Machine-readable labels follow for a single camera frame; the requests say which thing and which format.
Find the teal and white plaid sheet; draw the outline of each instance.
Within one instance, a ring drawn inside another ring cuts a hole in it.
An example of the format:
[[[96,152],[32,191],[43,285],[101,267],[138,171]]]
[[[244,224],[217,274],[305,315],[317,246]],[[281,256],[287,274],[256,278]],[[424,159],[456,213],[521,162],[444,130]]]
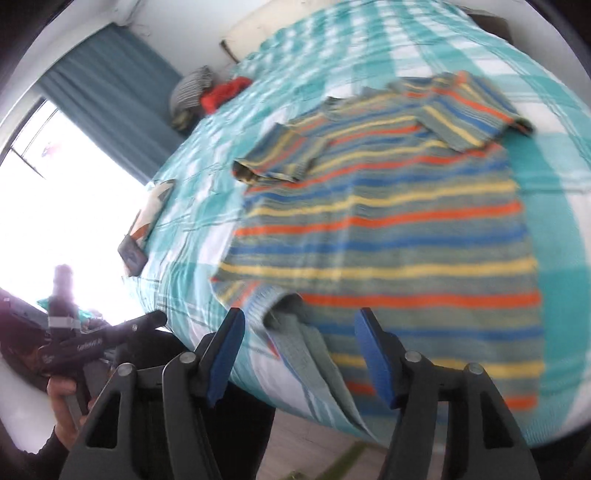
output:
[[[244,185],[232,177],[233,160],[276,122],[326,96],[459,70],[489,77],[536,128],[531,139],[510,133],[502,141],[526,207],[544,303],[545,372],[538,407],[522,428],[530,443],[541,443],[590,422],[591,114],[551,73],[439,0],[345,1],[249,55],[236,74],[253,85],[201,121],[155,178],[177,185],[148,240],[142,276],[127,279],[134,296],[146,311],[166,311],[170,329],[196,345],[225,315],[209,278],[242,214]],[[304,386],[260,330],[247,331],[232,379],[278,408],[363,434],[326,385]],[[362,417],[366,434],[388,441],[392,418]]]

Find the metal screw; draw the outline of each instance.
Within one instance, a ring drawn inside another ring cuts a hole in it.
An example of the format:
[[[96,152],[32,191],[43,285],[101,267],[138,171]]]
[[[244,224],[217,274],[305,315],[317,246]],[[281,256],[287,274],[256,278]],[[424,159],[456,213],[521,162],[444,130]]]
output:
[[[406,352],[404,354],[404,358],[406,360],[408,360],[409,362],[412,362],[415,364],[415,363],[421,361],[421,354],[418,352],[415,352],[414,350],[409,350],[408,352]]]
[[[195,361],[195,354],[193,352],[185,352],[181,354],[180,361],[182,364],[192,364]]]
[[[468,370],[475,375],[482,375],[484,373],[481,364],[468,364]]]
[[[117,368],[117,373],[122,377],[127,377],[132,371],[134,371],[134,366],[132,364],[121,364]]]

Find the wooden floor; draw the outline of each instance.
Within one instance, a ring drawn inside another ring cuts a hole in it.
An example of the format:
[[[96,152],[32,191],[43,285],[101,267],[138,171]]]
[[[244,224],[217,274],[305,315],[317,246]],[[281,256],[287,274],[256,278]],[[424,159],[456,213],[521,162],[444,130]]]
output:
[[[328,468],[357,439],[336,430],[277,411],[267,452],[257,480],[280,480],[294,471],[314,479]],[[385,459],[378,447],[363,452],[345,480],[374,480]],[[440,477],[441,455],[434,455],[429,480]]]

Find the red clothing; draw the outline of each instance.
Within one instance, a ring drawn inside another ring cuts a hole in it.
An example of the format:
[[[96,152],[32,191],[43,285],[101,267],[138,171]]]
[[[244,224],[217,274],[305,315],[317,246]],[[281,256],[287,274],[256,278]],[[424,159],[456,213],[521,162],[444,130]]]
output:
[[[232,100],[251,83],[252,80],[246,77],[237,77],[230,82],[222,83],[201,95],[201,106],[210,115],[228,100]]]

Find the blue-gray curtain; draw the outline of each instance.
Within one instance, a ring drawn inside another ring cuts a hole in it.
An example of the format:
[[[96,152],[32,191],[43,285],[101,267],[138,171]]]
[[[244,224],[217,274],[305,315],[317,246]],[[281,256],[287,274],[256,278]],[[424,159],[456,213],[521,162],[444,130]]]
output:
[[[184,138],[168,100],[180,75],[126,28],[109,25],[37,82],[101,150],[147,183]]]

